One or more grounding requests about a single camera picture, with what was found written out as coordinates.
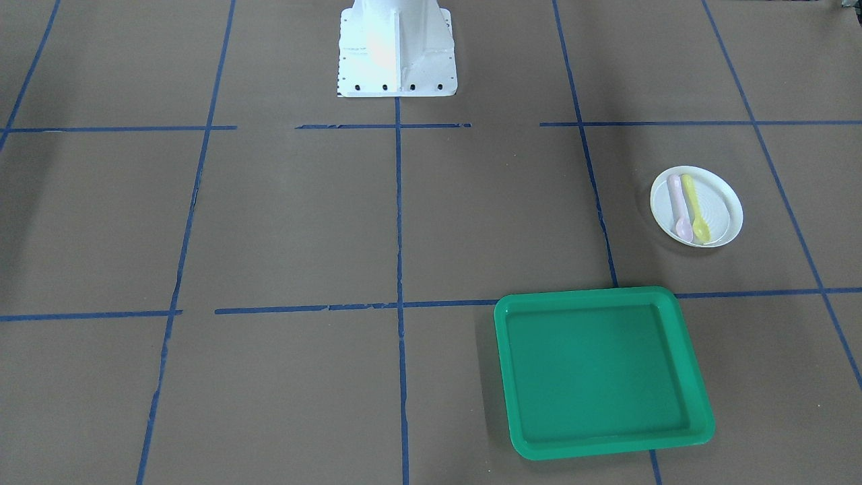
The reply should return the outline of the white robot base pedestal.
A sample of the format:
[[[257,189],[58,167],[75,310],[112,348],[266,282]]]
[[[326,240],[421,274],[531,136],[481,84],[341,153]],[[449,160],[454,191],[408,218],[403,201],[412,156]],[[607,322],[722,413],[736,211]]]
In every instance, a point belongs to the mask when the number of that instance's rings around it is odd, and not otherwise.
[[[339,16],[337,95],[453,96],[455,33],[437,1],[355,1]]]

